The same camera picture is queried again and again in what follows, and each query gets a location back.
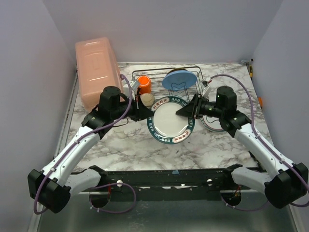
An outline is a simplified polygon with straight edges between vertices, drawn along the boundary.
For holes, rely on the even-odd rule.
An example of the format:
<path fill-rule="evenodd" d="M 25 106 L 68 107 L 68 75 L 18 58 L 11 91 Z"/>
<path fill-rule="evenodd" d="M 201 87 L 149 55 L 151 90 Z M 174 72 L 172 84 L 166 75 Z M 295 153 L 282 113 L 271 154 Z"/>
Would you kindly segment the yellow patterned plate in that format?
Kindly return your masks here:
<path fill-rule="evenodd" d="M 175 69 L 172 69 L 171 71 L 169 71 L 168 74 L 172 73 L 172 72 L 177 72 L 177 71 L 186 71 L 186 69 L 184 69 L 184 68 L 175 68 Z"/>

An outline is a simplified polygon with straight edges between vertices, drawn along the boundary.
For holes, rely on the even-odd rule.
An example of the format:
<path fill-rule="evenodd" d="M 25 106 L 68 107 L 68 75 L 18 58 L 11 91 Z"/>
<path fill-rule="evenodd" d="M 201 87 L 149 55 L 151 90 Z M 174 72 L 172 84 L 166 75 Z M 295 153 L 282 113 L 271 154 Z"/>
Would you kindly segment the white plate dark rim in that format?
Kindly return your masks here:
<path fill-rule="evenodd" d="M 151 107 L 154 115 L 147 118 L 150 134 L 157 141 L 168 145 L 186 140 L 194 130 L 195 120 L 179 116 L 176 112 L 187 104 L 176 96 L 158 99 Z"/>

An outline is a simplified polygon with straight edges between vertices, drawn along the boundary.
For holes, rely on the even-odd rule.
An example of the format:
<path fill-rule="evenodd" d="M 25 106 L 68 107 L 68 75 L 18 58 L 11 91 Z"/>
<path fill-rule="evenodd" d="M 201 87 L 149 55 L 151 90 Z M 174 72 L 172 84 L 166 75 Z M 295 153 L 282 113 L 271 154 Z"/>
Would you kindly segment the white ceramic bowl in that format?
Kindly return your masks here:
<path fill-rule="evenodd" d="M 140 96 L 140 99 L 144 106 L 151 107 L 153 103 L 155 102 L 155 97 L 151 93 L 143 93 Z"/>

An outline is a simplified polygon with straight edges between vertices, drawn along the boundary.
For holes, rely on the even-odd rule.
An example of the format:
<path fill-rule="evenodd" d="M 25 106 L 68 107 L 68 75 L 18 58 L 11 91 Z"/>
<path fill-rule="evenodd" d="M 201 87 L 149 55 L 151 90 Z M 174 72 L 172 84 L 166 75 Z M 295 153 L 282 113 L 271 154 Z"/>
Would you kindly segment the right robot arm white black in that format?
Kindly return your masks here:
<path fill-rule="evenodd" d="M 243 144 L 265 169 L 264 173 L 259 173 L 234 165 L 228 171 L 235 184 L 263 193 L 278 209 L 306 195 L 308 168 L 303 163 L 295 164 L 266 141 L 254 126 L 253 119 L 237 110 L 237 96 L 233 88 L 219 87 L 214 102 L 195 94 L 176 115 L 190 119 L 203 116 L 217 118 L 222 129 Z"/>

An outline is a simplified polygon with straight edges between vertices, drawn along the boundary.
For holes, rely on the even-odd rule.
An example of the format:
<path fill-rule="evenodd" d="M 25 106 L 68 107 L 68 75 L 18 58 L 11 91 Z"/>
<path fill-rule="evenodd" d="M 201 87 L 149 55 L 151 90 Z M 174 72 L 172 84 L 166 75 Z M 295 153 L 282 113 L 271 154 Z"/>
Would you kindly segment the blue plate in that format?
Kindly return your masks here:
<path fill-rule="evenodd" d="M 162 86 L 167 90 L 178 91 L 192 87 L 197 82 L 197 76 L 190 71 L 177 71 L 167 74 L 162 80 Z"/>

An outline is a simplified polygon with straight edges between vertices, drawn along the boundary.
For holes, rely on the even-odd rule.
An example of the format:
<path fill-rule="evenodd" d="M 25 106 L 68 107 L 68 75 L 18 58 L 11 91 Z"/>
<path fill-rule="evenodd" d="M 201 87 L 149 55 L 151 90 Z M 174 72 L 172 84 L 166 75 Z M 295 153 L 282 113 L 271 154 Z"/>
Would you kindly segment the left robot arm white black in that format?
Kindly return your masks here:
<path fill-rule="evenodd" d="M 153 115 L 139 95 L 127 97 L 118 87 L 105 87 L 98 105 L 86 115 L 69 144 L 40 171 L 33 169 L 28 174 L 29 194 L 34 203 L 58 213 L 74 193 L 95 188 L 102 178 L 101 171 L 90 168 L 79 180 L 71 176 L 79 161 L 123 118 L 141 121 Z"/>

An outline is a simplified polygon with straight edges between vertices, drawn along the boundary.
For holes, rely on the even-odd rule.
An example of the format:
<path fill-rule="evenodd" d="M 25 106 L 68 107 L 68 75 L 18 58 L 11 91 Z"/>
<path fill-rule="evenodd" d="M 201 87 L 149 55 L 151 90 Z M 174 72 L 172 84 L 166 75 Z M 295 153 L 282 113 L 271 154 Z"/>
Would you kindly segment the orange mug black handle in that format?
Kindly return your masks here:
<path fill-rule="evenodd" d="M 151 80 L 148 76 L 140 76 L 137 81 L 140 84 L 140 94 L 151 93 Z"/>

